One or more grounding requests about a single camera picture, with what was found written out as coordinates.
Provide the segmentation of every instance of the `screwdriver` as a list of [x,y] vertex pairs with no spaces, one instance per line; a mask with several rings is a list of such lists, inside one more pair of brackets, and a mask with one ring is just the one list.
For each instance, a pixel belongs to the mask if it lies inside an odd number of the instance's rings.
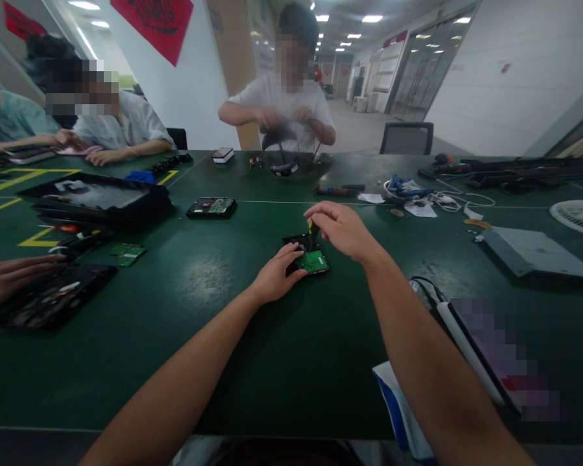
[[309,220],[309,237],[311,242],[309,243],[309,252],[313,252],[313,245],[317,239],[317,233],[319,232],[319,226],[317,223],[313,222],[313,219]]

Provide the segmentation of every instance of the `green circuit board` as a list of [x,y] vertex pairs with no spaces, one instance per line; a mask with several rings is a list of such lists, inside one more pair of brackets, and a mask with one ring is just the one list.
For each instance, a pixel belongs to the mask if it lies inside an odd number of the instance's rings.
[[322,273],[328,270],[328,263],[321,251],[305,252],[295,262],[298,268],[306,270],[309,274]]

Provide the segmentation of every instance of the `white sleeve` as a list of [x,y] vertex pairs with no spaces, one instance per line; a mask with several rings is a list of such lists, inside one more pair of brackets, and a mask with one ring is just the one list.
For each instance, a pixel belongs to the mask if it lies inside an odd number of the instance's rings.
[[264,97],[267,93],[265,76],[252,81],[239,94],[230,97],[229,102],[248,107],[263,107],[265,105]]
[[332,116],[330,115],[330,108],[326,101],[326,96],[320,87],[317,88],[317,97],[315,98],[315,117],[326,126],[332,126],[332,129],[337,131],[335,123],[332,121]]

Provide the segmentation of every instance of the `sticker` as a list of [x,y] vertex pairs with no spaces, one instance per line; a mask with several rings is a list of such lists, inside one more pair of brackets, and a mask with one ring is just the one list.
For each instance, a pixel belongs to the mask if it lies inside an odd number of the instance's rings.
[[66,291],[69,291],[71,289],[74,289],[78,285],[80,285],[80,282],[75,282],[75,283],[72,283],[71,285],[63,286],[60,290],[58,290],[58,292],[59,293],[64,293]]

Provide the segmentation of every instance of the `chair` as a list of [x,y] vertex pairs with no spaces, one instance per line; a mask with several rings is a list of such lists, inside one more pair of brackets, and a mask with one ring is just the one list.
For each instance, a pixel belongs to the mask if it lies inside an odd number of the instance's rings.
[[168,135],[173,138],[177,150],[188,150],[188,138],[186,137],[186,130],[180,128],[167,128]]
[[385,123],[380,153],[429,155],[434,123]]

